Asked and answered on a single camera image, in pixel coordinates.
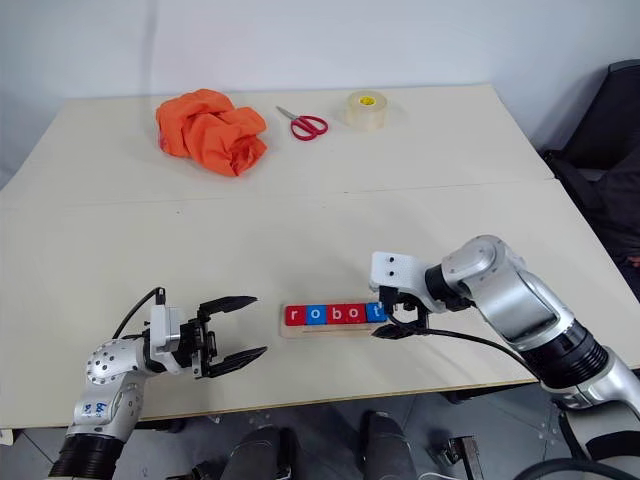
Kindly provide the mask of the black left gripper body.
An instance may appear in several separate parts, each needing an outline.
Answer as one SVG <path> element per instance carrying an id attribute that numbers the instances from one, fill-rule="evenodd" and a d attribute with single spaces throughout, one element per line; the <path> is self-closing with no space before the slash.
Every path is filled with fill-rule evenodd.
<path id="1" fill-rule="evenodd" d="M 215 333 L 207 326 L 218 311 L 218 301 L 205 302 L 194 318 L 180 326 L 177 363 L 183 369 L 190 369 L 195 378 L 215 378 L 219 374 L 213 362 L 217 356 Z"/>

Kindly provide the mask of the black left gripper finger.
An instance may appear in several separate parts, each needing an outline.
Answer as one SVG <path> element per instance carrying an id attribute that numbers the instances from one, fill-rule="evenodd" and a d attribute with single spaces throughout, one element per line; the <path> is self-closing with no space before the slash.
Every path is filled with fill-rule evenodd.
<path id="1" fill-rule="evenodd" d="M 268 347 L 263 346 L 226 356 L 221 362 L 207 367 L 207 377 L 216 378 L 240 370 L 257 360 L 267 350 Z"/>
<path id="2" fill-rule="evenodd" d="M 229 313 L 243 309 L 257 301 L 258 299 L 253 296 L 225 296 L 202 303 L 199 306 L 199 315 L 212 316 L 217 313 Z"/>

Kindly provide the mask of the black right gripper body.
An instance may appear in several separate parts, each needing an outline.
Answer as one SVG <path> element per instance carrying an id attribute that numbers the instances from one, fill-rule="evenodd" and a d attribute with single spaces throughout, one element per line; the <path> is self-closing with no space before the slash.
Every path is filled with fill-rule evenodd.
<path id="1" fill-rule="evenodd" d="M 394 291 L 392 301 L 392 324 L 398 328 L 428 328 L 430 310 L 414 295 Z M 404 320 L 399 317 L 401 312 L 412 313 L 412 320 Z"/>

